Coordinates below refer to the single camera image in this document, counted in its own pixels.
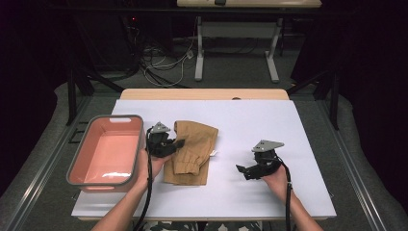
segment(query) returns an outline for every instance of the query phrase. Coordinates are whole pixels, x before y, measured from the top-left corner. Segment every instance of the gray carpet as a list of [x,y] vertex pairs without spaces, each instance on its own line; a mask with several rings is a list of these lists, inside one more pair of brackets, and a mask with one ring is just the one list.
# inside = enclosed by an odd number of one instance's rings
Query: gray carpet
[[[268,69],[263,57],[265,47],[268,43],[260,43],[249,55],[219,55],[211,53],[218,49],[228,47],[228,50],[240,48],[240,42],[222,43],[218,47],[211,43],[211,49],[206,53],[204,63],[204,78],[201,82],[193,80],[194,59],[184,63],[183,85],[190,88],[280,88],[287,89],[291,86],[290,74],[301,46],[302,38],[287,38],[283,57],[276,56],[275,62],[278,74],[281,78],[280,84],[272,84],[268,77]],[[176,80],[180,78],[181,67],[177,65],[170,71],[163,72],[163,76]],[[135,76],[117,82],[124,88],[156,88],[150,85],[141,72]],[[80,96],[86,107],[79,116],[78,121],[89,121],[92,117],[109,114],[118,98],[118,93],[112,92],[105,86],[94,83],[97,89],[92,98]],[[292,97],[303,122],[306,134],[316,155],[320,171],[327,189],[334,195],[333,203],[338,216],[319,221],[324,230],[383,230],[373,228],[370,225],[365,208],[361,205],[350,178],[344,167],[342,151],[339,147],[333,130],[327,126],[327,115],[321,111],[325,102],[314,101],[310,96],[313,86],[300,91]],[[68,140],[74,128],[84,128],[84,124],[75,123],[72,127],[66,127],[67,102],[66,85],[56,90],[59,96],[59,104],[44,131],[38,145],[27,160],[25,166],[19,172],[10,185],[9,189],[0,199],[1,223],[0,230],[6,230],[9,222],[15,215],[21,217],[21,221],[14,227],[19,230],[90,230],[94,225],[92,221],[80,221],[73,218],[70,213],[75,201],[72,199],[78,189],[67,184],[65,175],[73,155],[78,146],[77,143],[69,143]],[[352,117],[352,107],[341,97],[339,104],[339,134],[346,144],[346,149],[352,156],[356,169],[360,173],[379,216],[387,230],[408,230],[408,218],[400,205],[388,194],[379,181],[375,171],[365,159],[364,153],[359,145],[358,134]],[[52,155],[56,155],[54,165],[49,169],[51,174],[43,177],[43,188],[39,197],[33,198],[32,207],[21,206],[24,193],[30,189],[36,174],[44,168],[44,162],[49,161]],[[281,221],[264,222],[265,230],[284,230]]]

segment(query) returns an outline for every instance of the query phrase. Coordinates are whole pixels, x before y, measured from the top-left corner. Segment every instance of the white tabletop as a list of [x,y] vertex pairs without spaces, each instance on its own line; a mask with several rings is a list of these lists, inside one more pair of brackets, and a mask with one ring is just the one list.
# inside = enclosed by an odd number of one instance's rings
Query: white tabletop
[[[177,0],[179,7],[220,7],[215,0]],[[241,8],[318,8],[319,0],[226,0],[225,7]]]
[[[236,165],[256,163],[251,152],[260,140],[285,145],[276,153],[289,166],[293,188],[314,218],[336,216],[294,103],[290,100],[117,100],[114,115],[139,115],[145,129],[176,120],[216,127],[217,154],[210,159],[205,186],[174,186],[160,173],[146,214],[150,220],[260,220],[285,217],[285,207],[262,180],[246,181]],[[173,131],[170,137],[175,138]],[[124,195],[81,192],[72,215],[103,217]],[[135,212],[141,214],[144,198]]]

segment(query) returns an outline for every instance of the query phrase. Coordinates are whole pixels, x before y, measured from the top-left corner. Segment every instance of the table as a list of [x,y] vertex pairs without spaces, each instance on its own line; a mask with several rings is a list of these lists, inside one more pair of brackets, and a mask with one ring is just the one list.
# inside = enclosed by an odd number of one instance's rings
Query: table
[[[179,7],[206,7],[216,8],[220,5],[217,1],[207,0],[177,0]],[[319,0],[227,0],[223,7],[227,8],[319,8]],[[259,38],[271,39],[270,48],[265,52],[269,75],[272,83],[279,83],[278,73],[273,61],[276,43],[281,31],[282,18],[272,22],[205,22],[201,16],[197,18],[197,62],[195,66],[195,81],[201,81],[203,77],[204,49],[203,37],[223,38]]]
[[[175,119],[189,119],[219,130],[218,153],[211,157],[207,185],[173,186],[163,183],[163,175],[159,174],[146,220],[285,218],[284,205],[266,184],[246,181],[235,167],[255,165],[251,148],[259,140],[285,144],[276,152],[291,168],[296,194],[311,216],[336,216],[294,103],[283,90],[125,90],[116,101],[113,114],[138,114],[143,117],[145,128],[158,120],[171,127]],[[72,215],[80,219],[101,218],[123,195],[81,192]],[[142,206],[137,209],[135,218],[141,209]]]

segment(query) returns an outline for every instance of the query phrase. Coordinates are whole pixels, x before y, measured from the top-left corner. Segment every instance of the human arm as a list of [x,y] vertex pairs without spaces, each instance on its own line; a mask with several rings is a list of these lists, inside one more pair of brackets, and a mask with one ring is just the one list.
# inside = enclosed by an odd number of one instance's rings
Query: human arm
[[[262,177],[267,183],[271,191],[283,202],[286,203],[288,179],[283,166],[278,168],[271,175]],[[301,201],[297,198],[294,191],[291,191],[291,206],[292,218],[299,231],[319,231],[323,230],[316,221],[309,215]]]
[[[153,179],[159,174],[163,164],[171,158],[152,157],[152,177]],[[141,150],[138,155],[138,172],[135,185],[127,192],[123,198],[100,219],[92,230],[126,230],[133,214],[139,206],[140,200],[147,190],[148,179],[148,157],[145,150]]]

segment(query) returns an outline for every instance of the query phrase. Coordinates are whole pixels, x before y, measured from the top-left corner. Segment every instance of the dark curtain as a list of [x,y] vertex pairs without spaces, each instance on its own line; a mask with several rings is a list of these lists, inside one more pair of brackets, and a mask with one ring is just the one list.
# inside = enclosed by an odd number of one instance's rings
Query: dark curtain
[[0,194],[35,147],[54,113],[54,89],[65,82],[55,40],[34,1],[0,6]]
[[[339,4],[331,5],[332,1],[324,2],[331,9],[342,9]],[[292,77],[300,82],[333,67],[348,42],[346,56],[336,63],[340,64],[336,66],[341,76],[340,94],[353,105],[368,161],[408,211],[407,5],[402,1],[359,1],[354,7],[358,11],[350,21],[315,21]]]

